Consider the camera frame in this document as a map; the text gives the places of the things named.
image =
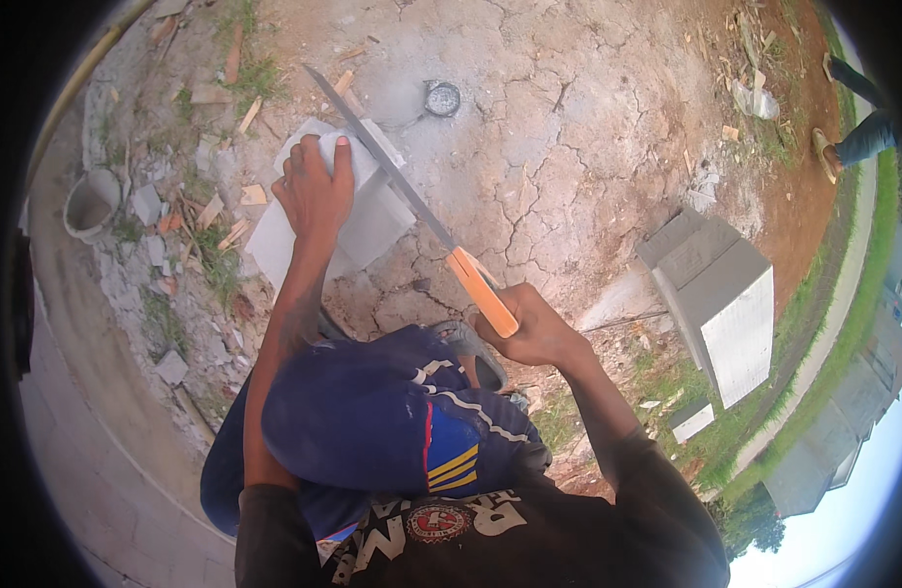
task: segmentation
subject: wooden handle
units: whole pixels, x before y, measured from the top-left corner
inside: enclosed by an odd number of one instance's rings
[[[455,247],[451,255],[444,260],[454,270],[457,279],[464,286],[464,290],[467,291],[473,303],[487,317],[493,330],[504,339],[512,337],[519,329],[519,323],[516,323],[513,313],[509,312],[509,309],[504,306],[504,303],[497,298],[496,293],[487,284],[487,279],[489,279],[499,287],[499,283],[491,276],[487,268],[460,247]]]

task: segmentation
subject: person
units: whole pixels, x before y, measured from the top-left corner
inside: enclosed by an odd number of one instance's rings
[[[895,147],[898,138],[879,88],[845,61],[830,53],[823,54],[823,73],[831,83],[838,80],[875,106],[875,110],[839,143],[831,143],[819,127],[814,127],[814,150],[826,177],[830,182],[836,183],[836,178],[845,168],[874,157],[889,147]]]
[[[393,426],[401,426],[393,413],[387,415],[390,420],[382,427],[377,427],[377,422],[363,422],[375,421],[381,414],[372,401],[392,406],[391,395],[408,399],[409,419],[414,420],[414,403],[421,398],[435,403],[449,398],[447,389],[460,385],[449,378],[454,373],[462,376],[461,371],[467,369],[453,361],[440,342],[430,339],[432,331],[415,325],[383,339],[407,330],[415,335],[408,341],[414,343],[417,337],[421,349],[410,343],[383,351],[375,346],[380,340],[349,342],[343,347],[339,342],[317,342],[316,317],[323,278],[353,195],[348,140],[341,137],[337,141],[331,176],[321,159],[317,138],[306,135],[291,148],[291,156],[284,162],[284,177],[272,185],[297,235],[297,244],[245,399],[244,489],[238,496],[236,584],[245,588],[605,582],[726,586],[728,561],[708,512],[657,443],[645,435],[586,338],[562,321],[536,289],[525,283],[498,292],[519,323],[515,335],[500,338],[480,314],[470,322],[504,357],[526,365],[552,365],[561,371],[580,409],[601,472],[616,491],[616,504],[563,494],[541,473],[543,467],[524,459],[525,452],[515,452],[511,457],[516,465],[500,466],[509,475],[493,482],[505,486],[492,491],[462,496],[436,496],[427,491],[375,493],[357,527],[321,565],[316,534],[302,508],[304,500],[310,498],[304,495],[305,488],[315,488],[316,481],[298,477],[281,460],[299,459],[293,465],[304,467],[305,462],[322,454],[323,458],[312,463],[325,461],[329,454],[322,446],[326,441],[348,446],[362,459],[376,460],[366,445],[377,443],[375,435],[390,436]],[[399,363],[400,358],[391,352],[394,348],[410,355],[407,365]],[[334,364],[330,359],[337,359],[338,354],[351,354],[350,363]],[[379,362],[387,367],[377,370]],[[336,371],[339,375],[322,376],[319,371]],[[318,377],[326,377],[327,382],[349,381],[351,386],[291,391],[294,379],[315,383]],[[394,391],[381,390],[378,379],[389,378],[393,384],[402,382],[402,386]],[[355,392],[366,390],[367,384],[372,392],[366,396]],[[361,409],[340,404],[339,411],[351,413],[346,425],[363,429],[367,432],[364,436],[358,438],[351,430],[342,431],[341,437],[321,431],[326,435],[324,440],[290,438],[280,432],[267,434],[265,425],[274,426],[275,420],[294,418],[296,413],[300,416],[295,420],[284,421],[306,426],[316,435],[318,429],[311,416],[301,414],[304,406],[285,405],[283,399],[295,395],[299,402],[314,402],[308,396],[324,398],[329,390],[340,395],[343,388],[354,389],[347,397],[360,403]],[[493,401],[481,398],[481,402]],[[534,436],[529,435],[534,427],[522,423],[522,433],[517,435],[518,431],[511,430],[512,422],[500,426],[480,406],[466,408],[482,415],[474,420],[485,425],[481,443],[509,436],[515,438],[518,447],[534,445]],[[367,409],[375,412],[363,418]],[[321,419],[335,417],[326,408],[321,412]],[[278,445],[292,439],[301,445]],[[365,466],[344,452],[336,453],[336,457],[347,460],[350,466]],[[483,459],[480,449],[476,462]],[[325,463],[317,470],[323,473],[342,468],[341,464]],[[456,464],[446,465],[441,475],[450,475],[454,469]]]

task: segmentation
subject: dirt ground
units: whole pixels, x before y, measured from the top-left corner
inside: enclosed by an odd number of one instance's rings
[[[171,43],[151,43],[151,15],[128,31],[87,90],[85,169],[108,166],[135,189],[153,182],[175,210],[193,208],[184,198],[206,204],[218,195],[222,226],[239,218],[253,226],[265,206],[239,205],[241,187],[268,189],[278,150],[307,117],[343,125],[300,64],[330,80],[350,70],[365,116],[402,152],[404,173],[457,241],[503,282],[534,284],[569,323],[590,331],[632,402],[643,396],[624,386],[632,346],[646,338],[660,362],[684,353],[668,317],[613,326],[662,311],[633,246],[692,203],[687,190],[698,187],[700,171],[721,176],[705,214],[726,218],[773,262],[775,316],[821,241],[834,190],[810,154],[809,132],[819,125],[836,138],[838,112],[820,67],[826,41],[805,0],[791,8],[728,0],[261,0],[240,12],[244,4],[192,0]],[[739,9],[756,46],[776,33],[761,68],[764,88],[782,102],[777,122],[745,117],[727,91],[730,77],[750,72]],[[271,86],[245,135],[236,129],[252,96],[192,105],[182,98],[198,82],[218,82],[227,30],[239,19],[243,68],[262,64]],[[454,117],[421,116],[427,79],[460,88]],[[739,128],[738,142],[723,139],[724,124]],[[193,163],[200,133],[222,140],[208,172]],[[128,222],[130,208],[119,219]],[[175,341],[148,324],[147,292],[161,276],[144,236],[123,239],[116,230],[95,250],[103,290],[150,371]],[[213,430],[257,359],[274,295],[244,251],[249,236],[233,250],[240,279],[223,304],[194,257],[183,255],[192,246],[186,232],[164,235],[168,255],[186,260],[169,299],[189,366],[183,387]],[[464,316],[473,307],[444,255],[418,223],[363,271],[327,282],[323,303],[361,341]],[[539,386],[534,409],[565,390],[550,369],[504,363],[514,388]],[[594,467],[580,429],[552,475],[572,491],[606,495],[589,482],[600,480]]]

